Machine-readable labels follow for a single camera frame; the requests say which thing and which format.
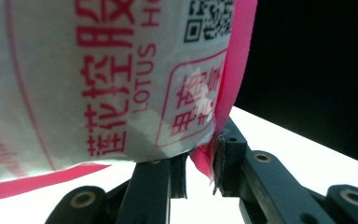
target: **white surface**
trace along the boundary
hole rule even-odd
[[[277,156],[304,186],[325,194],[334,184],[358,187],[358,161],[233,108],[231,117],[253,150]],[[84,185],[110,190],[131,177],[134,165],[118,163],[92,175],[0,200],[0,223],[44,223],[63,195]],[[172,200],[171,223],[243,223],[238,199],[212,195],[209,179],[187,163],[188,200]]]

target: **plastic bag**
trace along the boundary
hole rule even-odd
[[[0,181],[208,143],[233,1],[0,1]]]

